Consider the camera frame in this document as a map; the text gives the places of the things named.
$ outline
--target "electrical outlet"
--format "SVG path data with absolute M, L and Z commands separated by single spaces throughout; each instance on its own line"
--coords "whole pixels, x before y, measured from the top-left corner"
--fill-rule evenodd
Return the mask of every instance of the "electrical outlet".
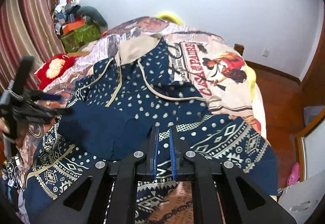
M 267 49 L 264 49 L 263 50 L 263 53 L 262 53 L 262 56 L 264 56 L 264 57 L 268 57 L 269 56 L 269 50 L 267 50 Z

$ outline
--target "yellow object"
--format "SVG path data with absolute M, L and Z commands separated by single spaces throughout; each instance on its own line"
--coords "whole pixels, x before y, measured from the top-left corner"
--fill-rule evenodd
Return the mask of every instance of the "yellow object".
M 255 89 L 255 83 L 256 83 L 256 73 L 248 65 L 246 65 L 246 76 L 247 76 L 247 81 L 248 81 L 248 84 L 249 84 L 249 88 L 251 90 L 251 100 L 253 101 L 253 99 L 254 99 L 254 89 Z
M 160 13 L 156 17 L 159 19 L 164 19 L 166 21 L 170 21 L 170 22 L 178 24 L 178 25 L 183 25 L 181 20 L 175 14 L 170 13 L 170 12 Z

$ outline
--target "striped curtain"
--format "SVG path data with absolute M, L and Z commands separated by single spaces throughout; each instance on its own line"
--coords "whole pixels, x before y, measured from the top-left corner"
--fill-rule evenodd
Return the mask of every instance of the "striped curtain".
M 64 53 L 52 14 L 59 0 L 6 0 L 0 8 L 0 88 L 14 78 L 22 56 L 35 57 L 27 87 L 36 89 L 33 73 L 53 55 Z

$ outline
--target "wooden floor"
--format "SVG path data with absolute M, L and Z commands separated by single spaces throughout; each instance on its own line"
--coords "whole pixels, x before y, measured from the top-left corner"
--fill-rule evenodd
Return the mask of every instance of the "wooden floor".
M 304 95 L 289 79 L 255 69 L 266 116 L 266 133 L 278 158 L 278 187 L 285 187 L 297 162 L 295 137 L 304 128 Z

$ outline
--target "human hand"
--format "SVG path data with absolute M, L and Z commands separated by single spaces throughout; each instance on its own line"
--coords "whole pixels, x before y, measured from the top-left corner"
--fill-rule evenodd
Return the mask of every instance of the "human hand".
M 25 136 L 27 134 L 28 125 L 27 124 L 19 124 L 18 126 L 18 138 L 16 138 L 16 147 L 21 148 Z M 10 133 L 9 127 L 5 124 L 4 119 L 0 119 L 0 139 L 3 141 L 2 132 Z

